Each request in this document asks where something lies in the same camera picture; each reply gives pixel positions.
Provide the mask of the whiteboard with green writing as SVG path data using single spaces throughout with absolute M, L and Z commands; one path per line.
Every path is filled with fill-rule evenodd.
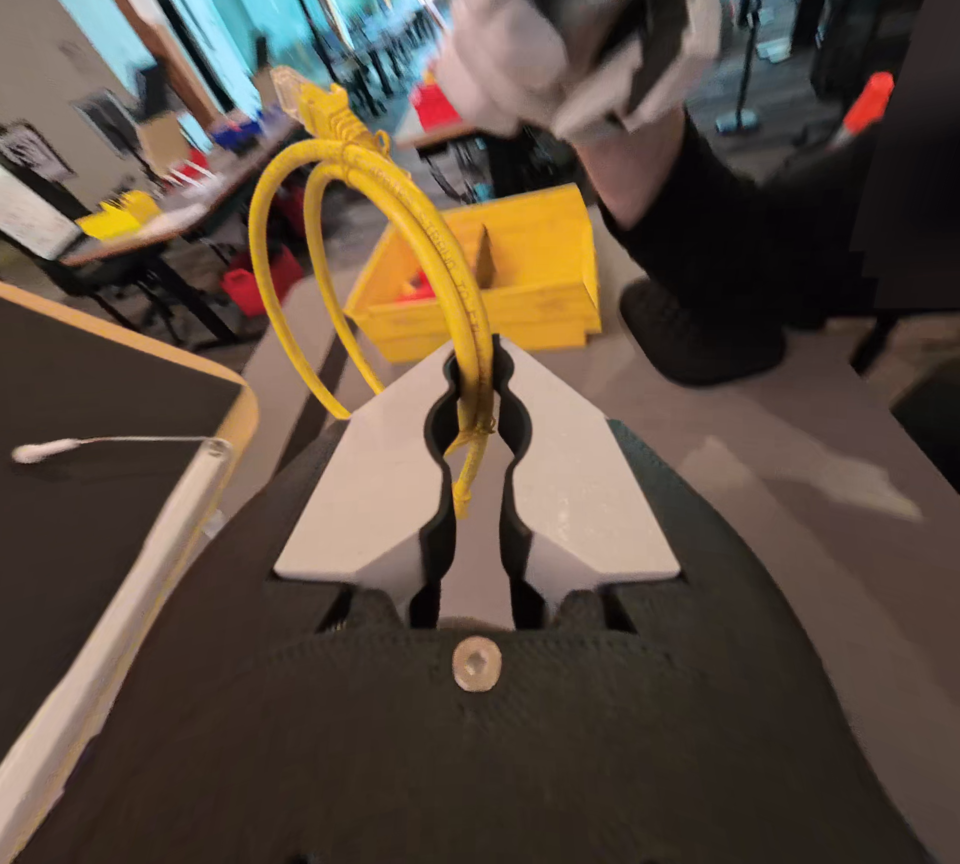
M 76 222 L 1 169 L 1 234 L 37 258 L 58 260 L 84 239 Z

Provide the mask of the small yellow plastic bin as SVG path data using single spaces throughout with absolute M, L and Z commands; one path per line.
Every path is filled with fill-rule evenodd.
M 162 209 L 155 198 L 141 190 L 127 190 L 100 203 L 100 209 L 75 222 L 87 237 L 110 241 L 141 231 L 158 218 Z

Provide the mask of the blue plastic bin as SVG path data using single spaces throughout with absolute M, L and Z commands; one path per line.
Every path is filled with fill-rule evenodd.
M 211 126 L 207 135 L 221 150 L 234 155 L 246 154 L 263 138 L 263 125 L 257 118 L 223 120 Z

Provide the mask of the black round base stand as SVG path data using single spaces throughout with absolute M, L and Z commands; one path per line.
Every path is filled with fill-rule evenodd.
M 747 107 L 747 98 L 759 43 L 763 1 L 740 0 L 737 26 L 746 29 L 747 43 L 743 53 L 734 108 L 729 113 L 719 116 L 715 121 L 715 130 L 721 138 L 747 136 L 758 130 L 761 125 L 759 116 Z

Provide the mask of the row of red yellow bins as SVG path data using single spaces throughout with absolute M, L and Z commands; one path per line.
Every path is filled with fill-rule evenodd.
M 411 91 L 409 103 L 425 132 L 461 122 L 460 114 L 436 81 L 418 82 Z

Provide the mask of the red plastic bin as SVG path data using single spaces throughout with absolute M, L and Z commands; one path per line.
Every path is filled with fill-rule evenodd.
M 303 279 L 304 269 L 288 246 L 268 246 L 268 257 L 273 289 L 283 304 L 293 286 Z M 248 250 L 230 258 L 220 279 L 220 289 L 244 317 L 259 318 L 267 314 Z

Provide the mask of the person's right hand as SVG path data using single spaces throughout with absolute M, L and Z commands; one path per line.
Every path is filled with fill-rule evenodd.
M 634 1 L 599 39 L 563 39 L 532 0 L 453 0 L 434 75 L 466 124 L 504 138 L 522 125 L 551 131 Z

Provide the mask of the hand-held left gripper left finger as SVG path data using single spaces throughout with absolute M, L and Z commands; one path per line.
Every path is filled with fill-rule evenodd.
M 459 371 L 439 347 L 353 413 L 273 566 L 285 581 L 390 597 L 432 626 L 456 518 L 445 452 L 457 438 Z

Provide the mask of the black honeycomb pad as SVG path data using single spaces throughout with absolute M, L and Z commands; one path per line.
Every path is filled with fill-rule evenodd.
M 654 369 L 685 388 L 706 389 L 756 378 L 787 354 L 778 325 L 685 307 L 649 278 L 631 282 L 618 301 L 625 330 Z

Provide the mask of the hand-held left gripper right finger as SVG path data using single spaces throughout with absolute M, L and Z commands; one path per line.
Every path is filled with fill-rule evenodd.
M 516 628 L 541 628 L 573 593 L 681 574 L 606 414 L 495 335 L 497 433 L 511 453 L 499 551 Z

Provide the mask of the wooden post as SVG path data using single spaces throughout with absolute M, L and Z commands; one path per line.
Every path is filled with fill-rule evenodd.
M 165 66 L 170 85 L 188 112 L 204 128 L 222 114 L 207 86 L 169 26 L 158 0 L 113 0 L 155 60 Z

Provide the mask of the background work table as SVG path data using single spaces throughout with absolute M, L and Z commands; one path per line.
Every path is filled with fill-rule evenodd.
M 80 268 L 147 250 L 150 275 L 208 332 L 209 338 L 199 346 L 201 350 L 246 343 L 249 336 L 241 335 L 210 307 L 200 291 L 163 259 L 163 249 L 179 238 L 209 237 L 215 226 L 248 205 L 267 165 L 293 143 L 301 131 L 301 126 L 292 118 L 276 116 L 267 125 L 266 133 L 243 155 L 216 151 L 206 184 L 194 183 L 162 198 L 159 215 L 140 229 L 104 241 L 85 238 L 59 261 L 66 267 Z

